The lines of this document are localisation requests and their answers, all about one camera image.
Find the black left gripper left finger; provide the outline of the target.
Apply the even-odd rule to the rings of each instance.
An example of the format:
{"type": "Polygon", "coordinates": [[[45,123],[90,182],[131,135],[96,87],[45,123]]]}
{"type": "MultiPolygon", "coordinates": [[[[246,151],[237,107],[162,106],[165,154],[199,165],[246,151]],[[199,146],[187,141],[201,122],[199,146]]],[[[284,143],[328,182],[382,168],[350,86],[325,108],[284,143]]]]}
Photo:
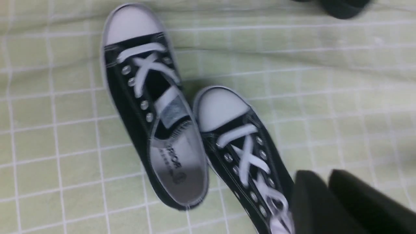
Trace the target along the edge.
{"type": "Polygon", "coordinates": [[[367,234],[314,172],[299,170],[291,198],[296,234],[367,234]]]}

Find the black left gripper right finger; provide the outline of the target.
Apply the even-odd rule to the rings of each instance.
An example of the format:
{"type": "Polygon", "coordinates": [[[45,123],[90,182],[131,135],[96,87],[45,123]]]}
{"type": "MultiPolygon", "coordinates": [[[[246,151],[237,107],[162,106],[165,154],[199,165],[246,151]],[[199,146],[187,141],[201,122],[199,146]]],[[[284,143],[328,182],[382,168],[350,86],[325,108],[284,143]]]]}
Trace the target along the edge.
{"type": "Polygon", "coordinates": [[[416,232],[415,212],[345,170],[331,172],[329,190],[370,234],[416,232]]]}

